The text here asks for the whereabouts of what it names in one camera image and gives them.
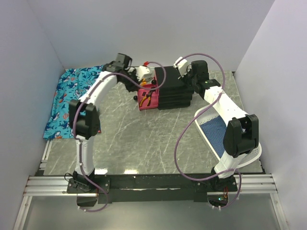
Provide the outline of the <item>black drawer cabinet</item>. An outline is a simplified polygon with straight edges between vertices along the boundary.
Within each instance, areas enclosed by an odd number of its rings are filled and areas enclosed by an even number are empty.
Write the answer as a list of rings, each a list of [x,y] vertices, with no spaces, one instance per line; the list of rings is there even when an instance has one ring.
[[[189,107],[194,89],[178,79],[179,72],[172,66],[164,67],[166,80],[159,88],[158,109],[177,109]]]

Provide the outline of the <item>pink top drawer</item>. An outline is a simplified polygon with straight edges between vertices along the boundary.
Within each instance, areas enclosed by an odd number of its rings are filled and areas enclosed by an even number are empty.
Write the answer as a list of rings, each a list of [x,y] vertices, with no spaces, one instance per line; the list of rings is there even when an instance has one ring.
[[[151,84],[156,87],[157,86],[157,80],[156,77],[154,76],[153,79],[151,80]]]

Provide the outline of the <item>pink bottom drawer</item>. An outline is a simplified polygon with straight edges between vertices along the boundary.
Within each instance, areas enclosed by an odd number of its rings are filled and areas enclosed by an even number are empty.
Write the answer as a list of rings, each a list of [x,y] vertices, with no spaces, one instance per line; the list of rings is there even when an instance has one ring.
[[[144,85],[146,89],[139,89],[133,97],[138,103],[139,110],[155,109],[158,107],[159,90],[153,90],[156,87],[154,84]]]

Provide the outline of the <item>pink drawer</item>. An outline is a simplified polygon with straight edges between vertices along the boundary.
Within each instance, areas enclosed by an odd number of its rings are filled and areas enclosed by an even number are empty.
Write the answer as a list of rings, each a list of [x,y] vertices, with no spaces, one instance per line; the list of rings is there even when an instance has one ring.
[[[154,84],[144,85],[146,89],[139,89],[133,97],[138,103],[139,110],[155,109],[158,107],[159,90],[153,90],[156,87]]]
[[[151,80],[151,84],[156,87],[157,86],[157,80],[156,77],[154,76],[153,79]]]

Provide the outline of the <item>yellow black needle-nose pliers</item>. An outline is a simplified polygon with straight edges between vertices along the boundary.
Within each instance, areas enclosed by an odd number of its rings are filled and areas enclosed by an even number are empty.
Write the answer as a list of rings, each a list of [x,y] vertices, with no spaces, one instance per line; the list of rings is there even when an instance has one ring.
[[[151,98],[152,98],[152,94],[154,93],[154,90],[149,90],[149,91],[144,91],[142,93],[142,99],[139,102],[139,107],[143,107],[144,105],[146,107],[151,105]]]

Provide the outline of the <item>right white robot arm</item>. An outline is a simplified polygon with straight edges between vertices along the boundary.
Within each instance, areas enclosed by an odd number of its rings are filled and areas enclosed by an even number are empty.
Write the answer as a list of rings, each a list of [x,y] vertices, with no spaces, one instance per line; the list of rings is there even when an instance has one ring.
[[[213,107],[226,125],[224,152],[219,163],[213,168],[216,176],[210,179],[211,188],[221,191],[227,185],[226,178],[233,175],[241,161],[258,147],[259,119],[256,115],[249,115],[240,109],[224,92],[224,84],[209,79],[206,61],[197,60],[189,64],[186,59],[180,57],[175,61],[174,68],[178,69],[184,83],[193,87],[194,91],[209,103],[201,112]]]

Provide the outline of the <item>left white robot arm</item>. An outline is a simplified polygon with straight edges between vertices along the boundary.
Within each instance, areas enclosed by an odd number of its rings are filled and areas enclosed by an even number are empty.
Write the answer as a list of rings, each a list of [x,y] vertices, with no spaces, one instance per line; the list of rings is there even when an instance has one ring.
[[[132,58],[118,53],[114,61],[102,67],[98,78],[79,99],[69,103],[69,123],[76,141],[77,163],[72,174],[74,182],[82,191],[89,193],[95,188],[93,146],[100,128],[98,105],[118,82],[136,91],[139,82],[135,74],[128,73]]]

